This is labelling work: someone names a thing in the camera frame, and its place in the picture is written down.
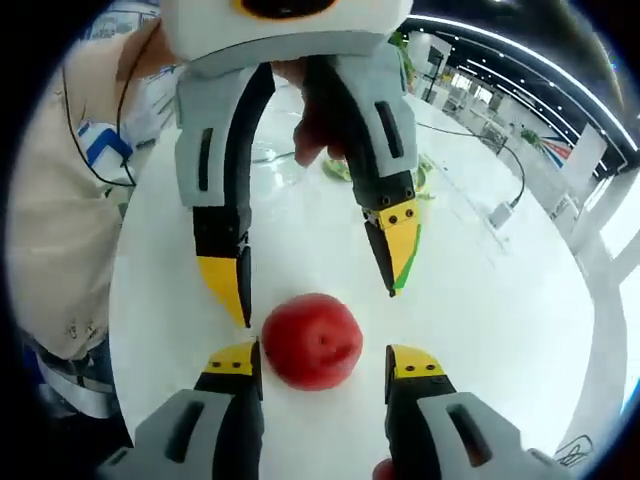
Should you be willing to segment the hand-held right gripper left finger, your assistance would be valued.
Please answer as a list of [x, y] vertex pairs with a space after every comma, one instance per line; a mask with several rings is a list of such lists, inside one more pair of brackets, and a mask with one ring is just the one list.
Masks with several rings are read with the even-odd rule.
[[191, 389], [140, 423], [132, 448], [98, 469], [99, 479], [257, 479], [264, 434], [259, 341], [208, 359]]

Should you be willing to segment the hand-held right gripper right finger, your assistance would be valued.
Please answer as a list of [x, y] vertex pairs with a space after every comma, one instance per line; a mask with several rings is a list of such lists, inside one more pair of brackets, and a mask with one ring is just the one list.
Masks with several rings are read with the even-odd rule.
[[397, 479], [566, 479], [568, 471], [469, 392], [427, 352], [385, 352], [385, 432]]

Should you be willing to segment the person's left hand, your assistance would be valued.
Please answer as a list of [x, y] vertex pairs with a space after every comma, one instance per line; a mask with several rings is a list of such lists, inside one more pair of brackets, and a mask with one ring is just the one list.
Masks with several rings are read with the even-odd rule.
[[310, 88], [308, 58], [271, 63], [272, 71], [300, 90], [304, 103], [301, 120], [294, 129], [294, 157], [302, 167], [309, 167], [326, 150], [334, 160], [345, 159], [345, 149], [334, 125], [329, 106]]

